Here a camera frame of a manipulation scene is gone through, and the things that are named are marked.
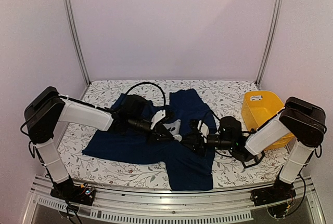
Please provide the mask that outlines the navy blue printed t-shirt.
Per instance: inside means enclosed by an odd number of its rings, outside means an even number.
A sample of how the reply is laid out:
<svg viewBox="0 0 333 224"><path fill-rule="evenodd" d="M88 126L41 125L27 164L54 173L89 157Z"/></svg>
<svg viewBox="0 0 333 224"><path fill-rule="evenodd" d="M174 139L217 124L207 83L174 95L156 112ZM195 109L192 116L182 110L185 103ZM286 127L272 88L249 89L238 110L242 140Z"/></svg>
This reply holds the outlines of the navy blue printed t-shirt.
<svg viewBox="0 0 333 224"><path fill-rule="evenodd" d="M210 107L194 89L170 93L166 108L175 113L166 126L176 134L190 134L190 121L193 119L203 119L209 130L217 131ZM213 189L213 148L208 148L205 156L198 156L176 140L148 144L145 135L130 129L124 134L97 130L82 153L99 159L139 165L164 162L172 190Z"/></svg>

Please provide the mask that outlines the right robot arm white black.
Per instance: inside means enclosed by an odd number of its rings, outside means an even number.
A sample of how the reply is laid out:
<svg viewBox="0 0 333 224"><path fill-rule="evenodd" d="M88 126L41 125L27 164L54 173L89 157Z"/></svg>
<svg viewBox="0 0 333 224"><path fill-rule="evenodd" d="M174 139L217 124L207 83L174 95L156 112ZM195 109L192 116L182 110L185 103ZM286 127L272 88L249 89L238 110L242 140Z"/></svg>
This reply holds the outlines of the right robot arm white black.
<svg viewBox="0 0 333 224"><path fill-rule="evenodd" d="M261 161L258 155L263 155L268 146L293 134L297 142L269 190L269 197L280 201L289 193L289 187L308 164L315 149L322 144L327 131L325 120L326 113L321 107L289 97L285 105L256 130L243 131L241 122L232 116L220 118L215 133L209 130L203 119L192 120L192 132L182 138L181 144L198 155L208 148L227 150L242 163L254 160L258 164Z"/></svg>

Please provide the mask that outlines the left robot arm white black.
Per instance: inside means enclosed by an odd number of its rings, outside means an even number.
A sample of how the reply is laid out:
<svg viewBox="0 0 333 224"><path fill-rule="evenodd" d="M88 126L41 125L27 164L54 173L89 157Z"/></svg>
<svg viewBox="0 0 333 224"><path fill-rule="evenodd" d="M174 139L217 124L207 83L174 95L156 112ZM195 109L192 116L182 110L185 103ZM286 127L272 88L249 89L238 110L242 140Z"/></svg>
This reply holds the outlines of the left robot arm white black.
<svg viewBox="0 0 333 224"><path fill-rule="evenodd" d="M143 117L148 100L125 93L115 108L101 108L62 95L55 87L42 91L25 109L20 131L29 137L41 164L46 168L57 191L66 200L77 196L77 188L54 144L54 130L59 122L85 125L109 133L123 133L130 129L146 136L148 142L182 139L178 130L166 127L167 106L151 117Z"/></svg>

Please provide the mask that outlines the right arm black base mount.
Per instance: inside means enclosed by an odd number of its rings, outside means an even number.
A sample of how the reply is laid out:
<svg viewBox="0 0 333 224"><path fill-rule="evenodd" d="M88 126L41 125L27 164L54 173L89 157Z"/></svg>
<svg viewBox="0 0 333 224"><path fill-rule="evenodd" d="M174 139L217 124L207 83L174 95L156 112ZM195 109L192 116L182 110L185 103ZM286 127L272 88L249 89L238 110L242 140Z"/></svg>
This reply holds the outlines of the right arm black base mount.
<svg viewBox="0 0 333 224"><path fill-rule="evenodd" d="M272 186L252 190L250 200L255 206L261 206L292 199L295 196L293 183L288 184L276 179Z"/></svg>

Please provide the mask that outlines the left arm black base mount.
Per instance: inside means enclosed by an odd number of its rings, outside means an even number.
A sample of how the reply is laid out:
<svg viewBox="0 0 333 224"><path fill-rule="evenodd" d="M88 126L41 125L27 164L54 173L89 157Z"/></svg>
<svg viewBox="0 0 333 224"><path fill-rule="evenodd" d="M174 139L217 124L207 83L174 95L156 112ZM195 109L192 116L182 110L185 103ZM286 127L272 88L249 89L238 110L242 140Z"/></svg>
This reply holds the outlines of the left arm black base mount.
<svg viewBox="0 0 333 224"><path fill-rule="evenodd" d="M95 194L94 186L89 186L87 183L75 185L71 178L61 183L55 183L50 192L52 197L87 206L92 206Z"/></svg>

